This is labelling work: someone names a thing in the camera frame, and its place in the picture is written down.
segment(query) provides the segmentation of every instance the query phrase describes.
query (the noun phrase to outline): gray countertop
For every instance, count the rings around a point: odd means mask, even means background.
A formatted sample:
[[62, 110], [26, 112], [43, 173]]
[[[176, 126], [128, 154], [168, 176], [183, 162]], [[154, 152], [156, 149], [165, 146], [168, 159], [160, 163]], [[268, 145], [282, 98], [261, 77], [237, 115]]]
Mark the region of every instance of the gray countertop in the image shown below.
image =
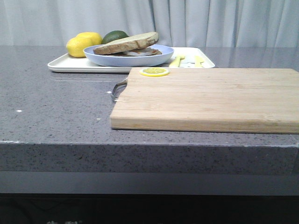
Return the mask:
[[[219, 68], [299, 71], [298, 48], [201, 50]], [[127, 74], [50, 71], [47, 63], [65, 54], [64, 47], [0, 46], [0, 51], [2, 178], [10, 176], [13, 182], [14, 175], [36, 171], [49, 175], [186, 174], [209, 178], [299, 175], [299, 135], [113, 130], [109, 115], [114, 103], [109, 91]], [[0, 192], [30, 191], [22, 191], [23, 187], [8, 190], [11, 186], [7, 185]], [[290, 194], [299, 192], [291, 190]]]

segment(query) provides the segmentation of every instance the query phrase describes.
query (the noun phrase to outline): plate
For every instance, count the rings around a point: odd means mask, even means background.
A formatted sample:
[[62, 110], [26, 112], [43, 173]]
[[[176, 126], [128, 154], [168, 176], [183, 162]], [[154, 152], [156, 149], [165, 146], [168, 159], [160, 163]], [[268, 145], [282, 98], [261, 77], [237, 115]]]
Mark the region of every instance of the plate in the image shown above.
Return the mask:
[[166, 62], [171, 58], [173, 49], [164, 45], [154, 44], [150, 47], [162, 52], [160, 55], [150, 56], [110, 56], [96, 55], [93, 50], [100, 45], [85, 48], [83, 51], [86, 57], [93, 63], [110, 67], [150, 67]]
[[[170, 59], [159, 67], [168, 67], [176, 55], [185, 55], [185, 59], [181, 60], [181, 68], [194, 68], [194, 56], [201, 56], [205, 62], [202, 64], [203, 68], [213, 68], [215, 64], [199, 49], [199, 48], [185, 48], [172, 47], [174, 52]], [[98, 73], [129, 73], [132, 67], [110, 67], [100, 66], [91, 62], [88, 58], [75, 58], [69, 54], [64, 54], [55, 60], [48, 63], [48, 68], [53, 72], [98, 72]]]

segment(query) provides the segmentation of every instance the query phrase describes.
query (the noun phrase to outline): bread crust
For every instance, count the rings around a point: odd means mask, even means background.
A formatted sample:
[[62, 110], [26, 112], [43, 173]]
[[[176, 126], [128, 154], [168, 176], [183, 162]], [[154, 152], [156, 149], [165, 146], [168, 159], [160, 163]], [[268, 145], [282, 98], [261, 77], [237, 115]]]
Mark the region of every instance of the bread crust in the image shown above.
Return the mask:
[[96, 55], [108, 55], [126, 50], [147, 48], [159, 40], [157, 32], [138, 34], [101, 45], [93, 50]]

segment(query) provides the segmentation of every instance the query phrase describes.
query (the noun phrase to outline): wooden cutting board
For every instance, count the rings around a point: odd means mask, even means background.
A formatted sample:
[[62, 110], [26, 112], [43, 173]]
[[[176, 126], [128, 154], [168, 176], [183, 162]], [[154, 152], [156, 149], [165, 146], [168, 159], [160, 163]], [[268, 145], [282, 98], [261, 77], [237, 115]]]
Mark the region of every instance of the wooden cutting board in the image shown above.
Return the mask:
[[112, 128], [299, 133], [299, 72], [292, 69], [133, 68], [111, 113]]

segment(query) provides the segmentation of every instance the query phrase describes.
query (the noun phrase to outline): metal handle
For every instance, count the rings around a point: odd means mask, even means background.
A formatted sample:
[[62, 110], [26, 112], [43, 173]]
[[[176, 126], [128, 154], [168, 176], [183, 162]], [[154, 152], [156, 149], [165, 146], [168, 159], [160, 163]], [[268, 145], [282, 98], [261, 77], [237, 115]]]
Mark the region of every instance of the metal handle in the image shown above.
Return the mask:
[[116, 92], [117, 92], [117, 89], [120, 87], [120, 86], [123, 86], [123, 85], [127, 85], [127, 78], [125, 78], [122, 82], [120, 82], [120, 83], [117, 83], [115, 86], [114, 86], [114, 88], [113, 88], [113, 90], [112, 90], [112, 92], [111, 92], [111, 98], [112, 98], [112, 100], [115, 102], [115, 101], [117, 101], [117, 99], [118, 99], [118, 97], [116, 96]]

